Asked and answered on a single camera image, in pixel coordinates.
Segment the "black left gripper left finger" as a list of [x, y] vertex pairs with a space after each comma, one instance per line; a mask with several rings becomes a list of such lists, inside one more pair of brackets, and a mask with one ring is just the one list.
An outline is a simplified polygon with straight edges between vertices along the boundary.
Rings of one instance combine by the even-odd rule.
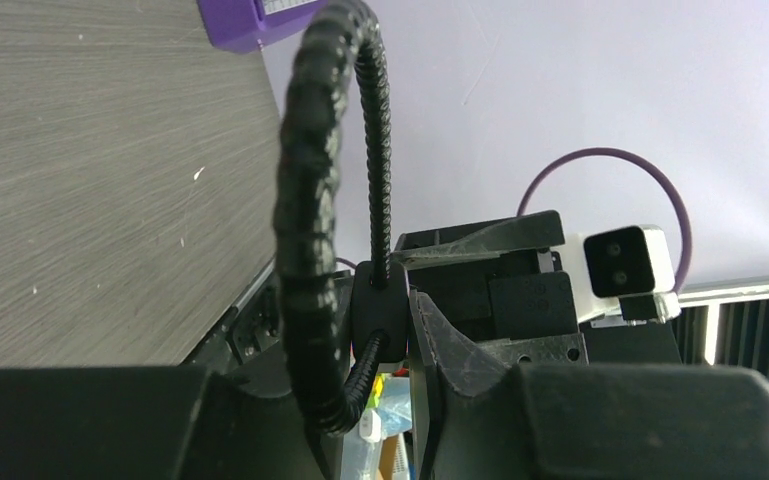
[[335, 479], [285, 375], [0, 369], [0, 479]]

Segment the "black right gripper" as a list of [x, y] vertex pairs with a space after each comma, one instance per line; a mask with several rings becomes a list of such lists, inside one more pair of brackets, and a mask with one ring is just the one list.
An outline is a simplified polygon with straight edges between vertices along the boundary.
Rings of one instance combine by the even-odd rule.
[[552, 249], [565, 243], [555, 211], [412, 232], [395, 256], [411, 285], [448, 322], [504, 363], [677, 364], [666, 323], [618, 311], [579, 323], [569, 275]]

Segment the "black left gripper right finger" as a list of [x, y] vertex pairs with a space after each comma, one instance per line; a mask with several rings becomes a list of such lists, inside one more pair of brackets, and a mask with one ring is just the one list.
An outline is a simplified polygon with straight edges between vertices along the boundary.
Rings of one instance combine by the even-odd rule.
[[736, 367], [506, 364], [410, 295], [421, 479], [769, 479], [769, 381]]

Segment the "black cable padlock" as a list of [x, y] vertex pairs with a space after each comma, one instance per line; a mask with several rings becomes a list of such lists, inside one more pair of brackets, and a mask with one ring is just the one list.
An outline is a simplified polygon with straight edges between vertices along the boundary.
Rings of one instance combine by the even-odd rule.
[[[369, 182], [371, 258], [357, 267], [341, 335], [334, 283], [341, 121], [357, 84]], [[407, 350], [409, 287], [390, 256], [391, 110], [380, 24], [362, 1], [330, 1], [296, 53], [285, 97], [273, 229], [282, 342], [306, 424], [329, 436], [359, 421], [378, 368]]]

